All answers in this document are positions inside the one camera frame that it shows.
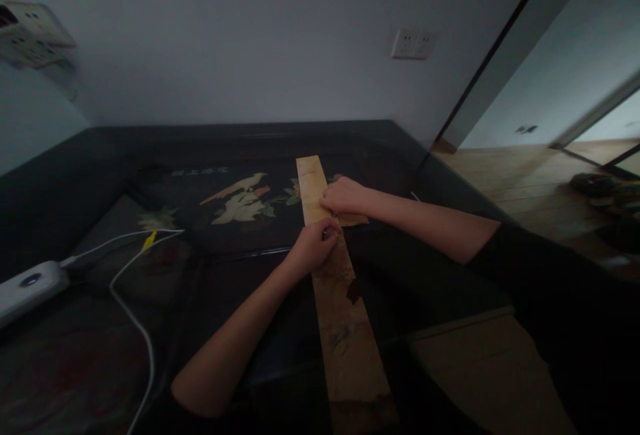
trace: wooden plank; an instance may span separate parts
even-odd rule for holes
[[[340,214],[338,215],[338,220],[340,220],[341,226],[355,226],[369,223],[366,215],[358,214]]]
[[[327,188],[317,155],[296,159],[305,225],[331,213],[319,204]],[[367,433],[398,422],[345,239],[311,274],[334,433]]]

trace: charging cable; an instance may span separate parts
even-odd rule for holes
[[[128,237],[128,236],[133,236],[133,235],[142,235],[142,234],[145,234],[145,233],[152,233],[152,232],[182,233],[182,232],[184,232],[184,230],[171,230],[169,228],[158,228],[156,230],[141,230],[140,232],[132,232],[132,233],[129,233],[129,234],[124,234],[124,235],[120,235],[120,236],[117,236],[117,237],[113,237],[111,240],[107,240],[103,244],[100,244],[97,247],[92,248],[91,250],[87,250],[86,252],[83,252],[83,253],[81,253],[79,255],[72,255],[69,258],[66,258],[65,260],[60,262],[60,267],[61,268],[65,268],[67,265],[71,265],[76,260],[78,260],[78,258],[82,258],[85,255],[89,255],[90,253],[93,253],[96,250],[100,250],[104,246],[109,245],[110,243],[115,242],[116,240],[120,240],[121,238],[125,238],[125,237]]]
[[[131,264],[133,264],[138,258],[140,258],[142,254],[148,252],[154,245],[158,245],[160,242],[164,242],[165,240],[169,240],[170,238],[173,238],[175,236],[178,236],[184,233],[184,230],[169,230],[169,229],[160,228],[158,230],[143,230],[141,232],[133,232],[126,235],[117,236],[115,238],[112,238],[108,242],[103,243],[102,245],[92,248],[87,252],[81,253],[80,255],[70,256],[69,258],[67,258],[66,260],[63,260],[60,263],[60,266],[64,268],[67,265],[74,263],[78,258],[81,258],[85,255],[95,252],[99,248],[102,248],[105,245],[108,245],[115,240],[118,240],[120,238],[124,238],[127,236],[131,236],[131,235],[140,235],[140,234],[146,234],[150,232],[171,232],[171,235],[168,235],[165,238],[161,238],[160,240],[156,240],[154,243],[152,243],[149,246],[144,246],[142,250],[140,250],[129,262],[127,262],[127,264],[123,268],[120,269],[120,271],[115,275],[115,277],[113,277],[113,280],[111,280],[111,283],[109,284],[109,292],[111,292],[111,295],[113,296],[115,301],[118,302],[120,307],[122,307],[122,309],[125,311],[127,316],[131,319],[131,322],[133,322],[136,328],[140,330],[140,333],[142,334],[142,337],[145,339],[145,343],[147,344],[147,352],[149,353],[149,383],[147,384],[147,390],[145,391],[145,395],[142,397],[142,401],[140,402],[140,407],[138,407],[138,410],[136,411],[135,416],[131,421],[131,425],[129,425],[129,429],[127,430],[127,435],[131,435],[133,433],[133,429],[135,428],[136,423],[138,423],[138,419],[140,419],[140,415],[142,414],[142,411],[147,403],[147,399],[151,394],[151,389],[153,387],[153,381],[155,378],[155,357],[153,355],[153,344],[151,343],[151,337],[149,333],[147,332],[145,327],[140,323],[140,321],[135,317],[135,315],[131,312],[127,304],[125,304],[124,300],[118,295],[118,292],[115,291],[115,283],[118,281],[118,278],[120,278],[120,276],[125,272],[125,270],[127,270],[129,266],[131,266]]]

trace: power strip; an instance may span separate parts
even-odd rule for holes
[[[69,286],[58,262],[43,262],[0,284],[0,328]]]

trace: electrical outlet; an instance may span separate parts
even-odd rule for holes
[[[48,43],[36,39],[20,24],[0,29],[0,57],[10,63],[22,63],[34,69],[66,60],[60,52]]]
[[[521,125],[515,132],[524,135],[525,133],[532,133],[537,128],[537,125]]]
[[[425,60],[428,56],[431,55],[436,39],[437,34],[435,32],[420,32],[418,34],[418,37],[416,38],[415,45],[413,46],[413,50],[411,52],[412,58]]]
[[[4,1],[1,3],[33,36],[52,45],[75,47],[75,42],[44,4]]]
[[[393,59],[411,59],[413,58],[411,53],[415,46],[415,41],[418,38],[418,32],[409,29],[400,28],[398,34],[395,36],[393,42],[393,48],[391,50],[391,57]]]

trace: decorative artwork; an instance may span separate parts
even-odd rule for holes
[[[282,203],[285,205],[295,205],[300,203],[300,186],[298,179],[290,179],[293,186],[284,189],[286,195],[266,199],[265,195],[271,192],[269,185],[254,189],[254,186],[259,184],[266,175],[264,172],[255,173],[252,177],[237,181],[226,189],[200,202],[200,205],[204,205],[216,199],[225,199],[233,194],[225,203],[225,208],[215,212],[216,218],[211,224],[226,224],[233,220],[237,222],[255,222],[258,221],[256,217],[260,215],[267,218],[275,218],[276,212],[274,205]],[[266,226],[267,224],[268,223],[260,224],[260,227]]]
[[[227,187],[226,189],[219,191],[217,194],[211,195],[208,199],[203,200],[200,202],[200,205],[204,205],[205,203],[211,202],[215,199],[224,199],[227,195],[231,195],[240,189],[242,189],[243,192],[248,192],[249,189],[252,189],[254,185],[258,184],[265,175],[266,174],[264,172],[258,172],[253,174],[253,177],[237,181],[230,187]]]
[[[145,230],[160,230],[162,228],[166,228],[172,230],[177,228],[175,226],[175,217],[173,216],[179,209],[170,209],[167,205],[165,205],[162,209],[157,212],[147,212],[142,214],[138,225],[140,225]]]

